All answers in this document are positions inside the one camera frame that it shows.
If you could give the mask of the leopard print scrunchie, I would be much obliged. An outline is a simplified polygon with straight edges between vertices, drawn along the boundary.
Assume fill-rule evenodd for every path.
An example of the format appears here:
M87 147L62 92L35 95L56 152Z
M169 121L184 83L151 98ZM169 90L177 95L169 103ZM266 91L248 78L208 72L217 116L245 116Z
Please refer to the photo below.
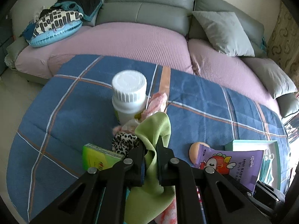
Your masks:
M131 133L117 133L112 140L112 151L126 156L132 149L139 146L139 138Z

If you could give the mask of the tan makeup sponge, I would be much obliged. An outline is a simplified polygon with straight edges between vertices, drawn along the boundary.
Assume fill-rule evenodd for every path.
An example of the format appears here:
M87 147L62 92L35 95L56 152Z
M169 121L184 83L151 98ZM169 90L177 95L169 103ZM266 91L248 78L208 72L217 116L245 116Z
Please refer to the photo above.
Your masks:
M189 158L191 160L191 163L193 163L194 165L197 162L199 147L201 145L203 145L205 147L210 147L208 144L206 144L204 142L195 142L195 143L191 144L191 146L189 148Z

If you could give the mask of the green tissue pack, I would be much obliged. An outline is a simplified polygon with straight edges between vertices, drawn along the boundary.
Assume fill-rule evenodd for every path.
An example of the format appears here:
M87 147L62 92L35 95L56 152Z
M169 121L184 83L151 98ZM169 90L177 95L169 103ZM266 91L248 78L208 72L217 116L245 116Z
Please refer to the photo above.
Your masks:
M121 154L117 154L93 144L86 144L83 146L82 163L85 170L88 170L90 167L95 167L98 170L106 170L113 167L114 164L121 161L123 158L124 156Z

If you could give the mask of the green cloth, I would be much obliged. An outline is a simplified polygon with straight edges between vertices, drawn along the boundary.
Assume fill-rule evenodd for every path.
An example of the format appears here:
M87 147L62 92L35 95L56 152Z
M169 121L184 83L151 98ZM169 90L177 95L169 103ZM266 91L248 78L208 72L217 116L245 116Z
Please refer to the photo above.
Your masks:
M156 145L159 137L164 147L168 147L171 136L169 117L164 112L145 119L135 129L136 136L142 141L145 154L145 180L142 187L133 187L130 190L125 205L125 223L149 223L160 215L172 203L175 197L175 188L162 187L158 180L158 160Z

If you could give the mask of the purple baby wipes pack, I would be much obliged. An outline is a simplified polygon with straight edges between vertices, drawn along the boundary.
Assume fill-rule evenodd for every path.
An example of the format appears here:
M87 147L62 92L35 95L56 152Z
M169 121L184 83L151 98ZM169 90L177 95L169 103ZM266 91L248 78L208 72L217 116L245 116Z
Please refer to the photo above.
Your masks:
M221 175L230 175L253 192L261 169L263 155L263 150L219 151L200 145L196 168L201 170L213 169Z

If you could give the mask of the pink floral scrunchie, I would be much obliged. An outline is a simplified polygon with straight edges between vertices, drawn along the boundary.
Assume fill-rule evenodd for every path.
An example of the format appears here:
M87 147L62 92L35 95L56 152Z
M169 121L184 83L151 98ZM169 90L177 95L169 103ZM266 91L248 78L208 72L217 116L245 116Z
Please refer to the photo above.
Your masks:
M118 125L112 129L113 136L118 133L125 132L135 134L135 129L145 119L154 115L157 112L166 112L168 96L166 93L155 93L149 100L148 107L141 113L141 119L131 119L124 125Z

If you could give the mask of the blue face mask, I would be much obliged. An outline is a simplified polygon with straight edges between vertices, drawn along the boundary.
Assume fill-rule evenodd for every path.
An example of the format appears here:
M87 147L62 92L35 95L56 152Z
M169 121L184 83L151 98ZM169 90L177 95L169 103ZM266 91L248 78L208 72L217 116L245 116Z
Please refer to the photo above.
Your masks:
M261 169L259 172L259 181L266 183L267 185L270 185L274 180L272 174L272 162L274 158L275 155L270 152L270 149L266 149L264 151Z

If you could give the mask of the pink white knitted cloth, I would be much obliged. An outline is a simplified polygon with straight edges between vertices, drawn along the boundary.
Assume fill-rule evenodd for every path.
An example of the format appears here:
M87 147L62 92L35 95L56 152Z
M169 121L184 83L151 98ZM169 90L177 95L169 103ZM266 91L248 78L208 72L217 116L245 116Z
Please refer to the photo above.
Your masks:
M157 224L177 224L176 198L155 218Z

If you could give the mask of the white pill bottle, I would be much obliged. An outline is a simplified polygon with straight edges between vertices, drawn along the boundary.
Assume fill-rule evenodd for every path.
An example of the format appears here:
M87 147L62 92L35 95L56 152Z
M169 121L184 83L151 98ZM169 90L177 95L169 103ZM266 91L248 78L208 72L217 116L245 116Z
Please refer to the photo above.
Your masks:
M135 70L124 70L112 79L112 105L121 125L140 119L147 102L147 79Z

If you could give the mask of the blue plaid blanket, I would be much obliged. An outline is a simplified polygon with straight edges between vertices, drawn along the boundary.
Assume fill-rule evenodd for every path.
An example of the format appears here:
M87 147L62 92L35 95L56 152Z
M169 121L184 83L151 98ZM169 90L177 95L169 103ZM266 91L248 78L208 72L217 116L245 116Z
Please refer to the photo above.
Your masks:
M112 79L136 70L147 79L147 93L169 83L169 147L189 162L189 147L205 142L222 150L233 140L274 140L280 166L275 187L289 184L289 143L278 114L246 96L196 75L120 57L77 55L62 65L33 101L13 140L7 170L8 194L30 221L83 173L87 143L112 147L118 121L112 106Z

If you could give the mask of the grey throw pillow flat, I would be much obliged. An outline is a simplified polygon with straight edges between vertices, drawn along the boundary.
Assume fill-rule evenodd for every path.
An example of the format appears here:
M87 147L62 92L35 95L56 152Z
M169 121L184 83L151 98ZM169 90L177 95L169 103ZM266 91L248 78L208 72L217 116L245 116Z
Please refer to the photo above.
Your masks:
M256 57L241 59L256 74L273 99L298 91L291 78L272 59Z

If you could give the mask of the pink sofa seat cover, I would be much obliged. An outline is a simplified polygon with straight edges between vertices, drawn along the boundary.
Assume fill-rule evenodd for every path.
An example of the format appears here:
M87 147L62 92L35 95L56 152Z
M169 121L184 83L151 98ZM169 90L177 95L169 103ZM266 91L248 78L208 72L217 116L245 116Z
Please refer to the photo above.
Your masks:
M83 26L51 45L27 46L15 65L22 73L49 79L62 64L80 54L129 58L195 74L279 113L277 101L240 58L221 54L204 40L186 40L162 27L124 22Z

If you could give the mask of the grey throw pillow upright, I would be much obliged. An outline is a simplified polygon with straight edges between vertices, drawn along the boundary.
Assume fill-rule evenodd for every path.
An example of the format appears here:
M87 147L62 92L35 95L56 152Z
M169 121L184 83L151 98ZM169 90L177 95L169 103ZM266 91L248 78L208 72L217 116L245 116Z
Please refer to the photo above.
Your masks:
M193 15L218 52L230 57L255 56L251 42L234 12L195 11Z

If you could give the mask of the grey sofa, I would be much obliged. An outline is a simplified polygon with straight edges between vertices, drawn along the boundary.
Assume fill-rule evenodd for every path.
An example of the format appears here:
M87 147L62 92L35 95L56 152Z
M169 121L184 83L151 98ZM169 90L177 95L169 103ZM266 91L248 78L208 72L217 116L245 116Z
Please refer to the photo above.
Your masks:
M102 0L102 6L91 22L83 20L82 27L95 27L105 23L124 22L162 27L175 31L186 40L201 39L209 42L206 33L193 15L195 11L234 12L254 49L256 58L269 58L263 49L264 26L257 20L223 0ZM18 55L29 41L23 36L9 47L6 60L25 78L45 83L46 78L22 73L16 68Z

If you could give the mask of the black white patterned cushion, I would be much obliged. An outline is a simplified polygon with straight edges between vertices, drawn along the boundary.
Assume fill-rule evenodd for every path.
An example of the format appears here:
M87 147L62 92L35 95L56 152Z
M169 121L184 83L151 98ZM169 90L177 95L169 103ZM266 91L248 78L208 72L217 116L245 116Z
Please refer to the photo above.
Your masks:
M78 11L52 10L36 23L29 44L40 48L65 39L82 27L82 18Z

